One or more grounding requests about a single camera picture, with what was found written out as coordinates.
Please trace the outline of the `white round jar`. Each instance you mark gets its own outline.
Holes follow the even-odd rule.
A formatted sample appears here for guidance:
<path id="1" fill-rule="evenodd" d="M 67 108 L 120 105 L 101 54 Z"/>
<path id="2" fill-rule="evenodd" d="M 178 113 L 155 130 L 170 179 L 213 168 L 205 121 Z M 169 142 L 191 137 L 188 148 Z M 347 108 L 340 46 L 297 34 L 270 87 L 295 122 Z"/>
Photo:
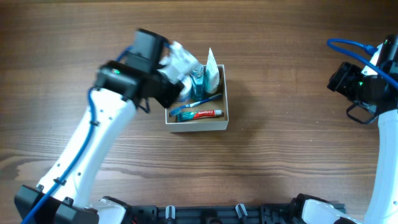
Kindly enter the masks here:
<path id="1" fill-rule="evenodd" d="M 190 75 L 185 75 L 181 82 L 183 84 L 183 89 L 178 96 L 177 102 L 183 103 L 190 99 L 192 90 L 192 79 L 190 78 Z"/>

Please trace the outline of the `blue toothbrush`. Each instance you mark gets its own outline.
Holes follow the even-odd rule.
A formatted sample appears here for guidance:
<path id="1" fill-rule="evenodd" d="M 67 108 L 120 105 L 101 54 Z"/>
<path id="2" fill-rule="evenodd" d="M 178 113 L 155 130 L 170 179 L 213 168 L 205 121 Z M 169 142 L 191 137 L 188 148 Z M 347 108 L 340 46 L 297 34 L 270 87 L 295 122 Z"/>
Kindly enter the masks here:
<path id="1" fill-rule="evenodd" d="M 210 101 L 215 101 L 215 100 L 221 98 L 222 96 L 223 96 L 222 93 L 218 93 L 218 94 L 215 94 L 215 95 L 213 95 L 213 96 L 211 96 L 211 97 L 209 97 L 209 98 L 206 98 L 206 99 L 204 99 L 204 100 L 196 101 L 196 102 L 194 102 L 194 103 L 190 103 L 190 104 L 187 104 L 187 105 L 180 106 L 180 107 L 178 107 L 178 108 L 174 108 L 174 109 L 172 109 L 172 110 L 169 112 L 169 115 L 170 115 L 170 116 L 176 116 L 176 115 L 178 115 L 179 113 L 181 113 L 182 110 L 185 109 L 185 108 L 194 108 L 194 107 L 196 107 L 196 106 L 198 106 L 198 105 L 202 105 L 202 104 L 207 103 L 207 102 L 210 102 Z"/>

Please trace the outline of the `teal mouthwash bottle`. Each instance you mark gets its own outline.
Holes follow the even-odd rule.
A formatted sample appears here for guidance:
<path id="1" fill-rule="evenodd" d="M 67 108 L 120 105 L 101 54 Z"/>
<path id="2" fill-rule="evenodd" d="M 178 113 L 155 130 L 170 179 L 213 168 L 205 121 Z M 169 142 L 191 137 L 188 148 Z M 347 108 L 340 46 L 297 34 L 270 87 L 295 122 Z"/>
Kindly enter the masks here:
<path id="1" fill-rule="evenodd" d="M 191 98 L 194 101 L 200 101 L 204 98 L 204 67 L 199 63 L 191 72 L 192 92 Z"/>

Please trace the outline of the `white lotion tube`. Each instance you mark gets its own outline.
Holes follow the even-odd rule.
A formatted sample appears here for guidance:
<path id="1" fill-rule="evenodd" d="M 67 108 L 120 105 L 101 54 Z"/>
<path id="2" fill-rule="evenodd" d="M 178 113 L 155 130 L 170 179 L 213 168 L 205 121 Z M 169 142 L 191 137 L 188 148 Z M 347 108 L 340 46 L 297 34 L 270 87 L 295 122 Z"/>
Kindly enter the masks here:
<path id="1" fill-rule="evenodd" d="M 211 48 L 209 48 L 208 59 L 205 70 L 205 92 L 207 94 L 214 94 L 218 90 L 220 84 L 220 73 L 215 60 L 215 56 Z"/>

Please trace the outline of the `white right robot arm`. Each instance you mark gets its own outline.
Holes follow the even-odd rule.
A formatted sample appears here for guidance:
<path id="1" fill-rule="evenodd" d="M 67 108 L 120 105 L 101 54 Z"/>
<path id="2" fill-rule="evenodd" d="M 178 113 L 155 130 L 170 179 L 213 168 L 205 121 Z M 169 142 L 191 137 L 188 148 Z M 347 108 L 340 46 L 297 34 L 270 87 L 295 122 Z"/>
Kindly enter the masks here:
<path id="1" fill-rule="evenodd" d="M 328 39 L 327 46 L 360 61 L 343 62 L 330 77 L 328 89 L 345 96 L 378 121 L 379 155 L 373 194 L 363 223 L 397 223 L 397 36 L 387 35 L 373 47 L 353 40 Z"/>

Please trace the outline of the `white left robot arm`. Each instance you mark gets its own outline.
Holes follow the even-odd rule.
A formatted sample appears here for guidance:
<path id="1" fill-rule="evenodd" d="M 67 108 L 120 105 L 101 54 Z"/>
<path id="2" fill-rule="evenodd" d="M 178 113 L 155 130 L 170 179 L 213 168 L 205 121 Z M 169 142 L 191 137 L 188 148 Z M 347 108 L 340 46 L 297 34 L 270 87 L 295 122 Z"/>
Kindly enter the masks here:
<path id="1" fill-rule="evenodd" d="M 131 46 L 99 67 L 87 109 L 54 166 L 35 187 L 20 187 L 14 203 L 22 222 L 132 223 L 130 205 L 112 197 L 90 202 L 95 177 L 136 113 L 148 113 L 151 98 L 172 106 L 197 63 L 180 43 L 138 29 Z"/>

